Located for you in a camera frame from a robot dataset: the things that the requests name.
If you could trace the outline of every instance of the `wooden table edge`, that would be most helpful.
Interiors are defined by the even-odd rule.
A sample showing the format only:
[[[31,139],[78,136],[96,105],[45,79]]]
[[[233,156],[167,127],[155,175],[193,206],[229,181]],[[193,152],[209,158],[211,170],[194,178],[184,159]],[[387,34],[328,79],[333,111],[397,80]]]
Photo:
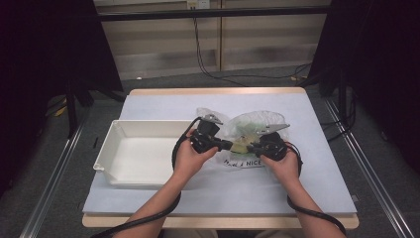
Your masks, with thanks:
[[[302,87],[208,87],[133,89],[130,95],[306,93]]]
[[[359,218],[356,214],[335,216],[346,229],[356,229]],[[129,218],[126,215],[97,215],[84,214],[82,223],[85,227],[114,227]],[[254,217],[208,217],[208,216],[169,216],[164,222],[163,229],[231,229],[231,230],[259,230],[259,229],[300,229],[302,228],[296,216],[254,216]]]

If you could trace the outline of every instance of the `white tray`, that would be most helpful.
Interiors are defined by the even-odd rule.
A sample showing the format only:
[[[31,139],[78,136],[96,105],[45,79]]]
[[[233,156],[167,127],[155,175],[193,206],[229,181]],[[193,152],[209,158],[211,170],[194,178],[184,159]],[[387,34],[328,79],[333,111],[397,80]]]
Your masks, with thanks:
[[[162,186],[173,147],[191,121],[113,121],[93,169],[112,185]]]

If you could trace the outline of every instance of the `clear plastic bag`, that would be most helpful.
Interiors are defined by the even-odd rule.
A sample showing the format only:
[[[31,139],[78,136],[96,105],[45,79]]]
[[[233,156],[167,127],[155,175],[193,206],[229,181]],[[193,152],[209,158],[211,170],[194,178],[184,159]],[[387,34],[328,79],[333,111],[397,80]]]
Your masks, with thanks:
[[[259,140],[257,131],[264,130],[266,125],[285,124],[283,115],[271,111],[254,111],[229,119],[228,116],[222,113],[207,108],[197,108],[198,116],[205,116],[209,113],[216,115],[224,123],[223,125],[218,125],[220,131],[216,134],[216,137],[234,142],[234,147],[236,148],[233,147],[231,150],[237,152],[222,151],[217,153],[210,161],[229,168],[262,167],[263,162],[260,158],[257,158],[254,154],[247,153],[246,146],[250,142]],[[283,140],[288,140],[287,129],[278,131],[278,134]]]

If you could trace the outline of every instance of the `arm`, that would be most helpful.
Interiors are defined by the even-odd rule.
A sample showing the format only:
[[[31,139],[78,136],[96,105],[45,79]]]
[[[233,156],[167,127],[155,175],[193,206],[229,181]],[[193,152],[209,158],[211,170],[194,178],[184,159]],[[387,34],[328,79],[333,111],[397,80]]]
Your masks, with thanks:
[[[216,154],[216,152],[217,148],[213,148],[203,154],[198,154],[192,148],[189,139],[182,142],[176,154],[176,164],[172,176],[149,201],[127,220],[127,222],[156,214],[170,207],[188,181],[201,169],[208,159]],[[158,237],[165,219],[166,217],[121,231],[114,237]]]
[[[285,158],[279,162],[273,161],[266,156],[261,156],[261,159],[272,169],[294,204],[322,212],[299,180],[297,157],[293,152],[289,150]],[[296,212],[296,214],[302,225],[305,237],[345,237],[340,229],[329,221],[301,212]]]

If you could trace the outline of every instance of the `white table surface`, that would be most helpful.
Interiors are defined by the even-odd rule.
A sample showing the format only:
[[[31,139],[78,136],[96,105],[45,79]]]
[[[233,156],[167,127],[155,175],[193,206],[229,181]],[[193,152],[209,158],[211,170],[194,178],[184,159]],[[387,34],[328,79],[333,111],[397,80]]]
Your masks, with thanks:
[[[324,212],[357,212],[303,90],[266,94],[129,95],[120,120],[192,121],[199,107],[218,111],[230,118],[258,110],[281,113],[290,124],[287,129],[289,140],[301,153],[304,164],[300,179],[307,191]],[[133,213],[155,192],[114,187],[101,173],[96,173],[83,212]],[[247,216],[294,214],[294,211],[287,205],[281,185],[268,175],[265,168],[229,170],[209,161],[188,183],[172,214]]]

